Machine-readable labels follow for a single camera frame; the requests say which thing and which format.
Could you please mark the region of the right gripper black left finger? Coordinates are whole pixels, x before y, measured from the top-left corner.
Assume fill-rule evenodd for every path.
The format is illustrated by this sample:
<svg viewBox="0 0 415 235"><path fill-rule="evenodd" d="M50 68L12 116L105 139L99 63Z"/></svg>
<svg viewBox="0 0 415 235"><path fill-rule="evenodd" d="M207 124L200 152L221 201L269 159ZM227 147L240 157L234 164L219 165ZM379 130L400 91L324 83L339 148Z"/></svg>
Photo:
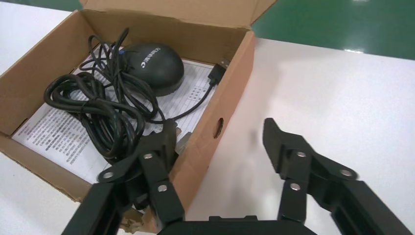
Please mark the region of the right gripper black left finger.
<svg viewBox="0 0 415 235"><path fill-rule="evenodd" d="M131 155L102 171L62 233L115 235L124 214L143 201L153 209L173 204L171 212L156 215L162 226L183 220L184 209L168 176L177 157L176 126L173 119L165 120L161 132L144 136Z"/></svg>

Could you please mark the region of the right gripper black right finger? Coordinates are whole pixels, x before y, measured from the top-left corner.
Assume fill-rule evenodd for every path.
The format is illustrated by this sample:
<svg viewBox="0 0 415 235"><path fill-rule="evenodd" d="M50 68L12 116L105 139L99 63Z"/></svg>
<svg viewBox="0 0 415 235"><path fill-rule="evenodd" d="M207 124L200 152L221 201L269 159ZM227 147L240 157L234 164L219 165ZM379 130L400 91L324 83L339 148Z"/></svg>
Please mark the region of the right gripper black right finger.
<svg viewBox="0 0 415 235"><path fill-rule="evenodd" d="M353 169L319 153L301 135L264 120L262 141L275 172L284 181L279 220L304 224L307 196L330 212L344 235L408 235L410 230Z"/></svg>

